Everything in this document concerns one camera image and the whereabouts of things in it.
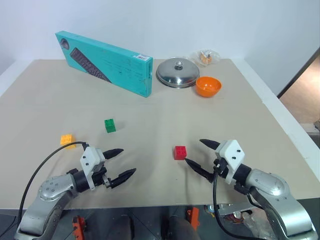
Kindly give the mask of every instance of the yellow lego block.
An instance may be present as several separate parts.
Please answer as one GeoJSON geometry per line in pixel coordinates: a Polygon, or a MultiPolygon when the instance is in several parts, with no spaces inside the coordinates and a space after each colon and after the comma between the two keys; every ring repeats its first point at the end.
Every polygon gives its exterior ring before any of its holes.
{"type": "MultiPolygon", "coordinates": [[[[66,144],[69,144],[69,143],[72,143],[75,141],[76,141],[76,138],[74,136],[72,136],[72,134],[62,135],[61,139],[60,139],[60,145],[63,146],[63,145],[66,145],[66,144]]],[[[66,149],[73,149],[75,147],[76,147],[76,145],[73,144],[73,145],[67,146],[66,149]]]]}

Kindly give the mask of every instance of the green lego block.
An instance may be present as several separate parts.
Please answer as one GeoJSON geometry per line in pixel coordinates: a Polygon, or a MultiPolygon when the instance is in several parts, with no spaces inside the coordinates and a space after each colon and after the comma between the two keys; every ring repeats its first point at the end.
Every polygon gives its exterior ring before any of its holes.
{"type": "Polygon", "coordinates": [[[112,133],[116,131],[115,123],[112,118],[104,120],[104,125],[107,133],[112,133]]]}

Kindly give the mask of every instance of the person's leg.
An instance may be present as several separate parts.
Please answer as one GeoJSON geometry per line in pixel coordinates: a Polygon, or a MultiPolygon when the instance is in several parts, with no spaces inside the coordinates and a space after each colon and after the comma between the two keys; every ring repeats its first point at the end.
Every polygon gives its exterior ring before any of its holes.
{"type": "Polygon", "coordinates": [[[201,240],[191,224],[178,216],[171,216],[168,221],[167,239],[201,240]]]}
{"type": "Polygon", "coordinates": [[[106,240],[132,240],[134,223],[128,215],[122,215],[112,225],[106,240]]]}

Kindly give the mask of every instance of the keyboard image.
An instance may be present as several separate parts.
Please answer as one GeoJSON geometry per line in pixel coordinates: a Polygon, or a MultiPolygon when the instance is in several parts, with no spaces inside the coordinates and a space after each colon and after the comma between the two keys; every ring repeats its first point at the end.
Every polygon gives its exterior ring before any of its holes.
{"type": "Polygon", "coordinates": [[[110,82],[110,80],[78,48],[75,47],[70,53],[70,56],[83,67],[88,74],[110,82]]]}

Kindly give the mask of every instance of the teal box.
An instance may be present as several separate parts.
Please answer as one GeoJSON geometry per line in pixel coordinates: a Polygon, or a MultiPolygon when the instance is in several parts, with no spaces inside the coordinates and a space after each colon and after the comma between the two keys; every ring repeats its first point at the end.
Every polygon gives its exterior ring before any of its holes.
{"type": "Polygon", "coordinates": [[[148,97],[153,58],[66,31],[56,34],[70,67],[148,97]]]}

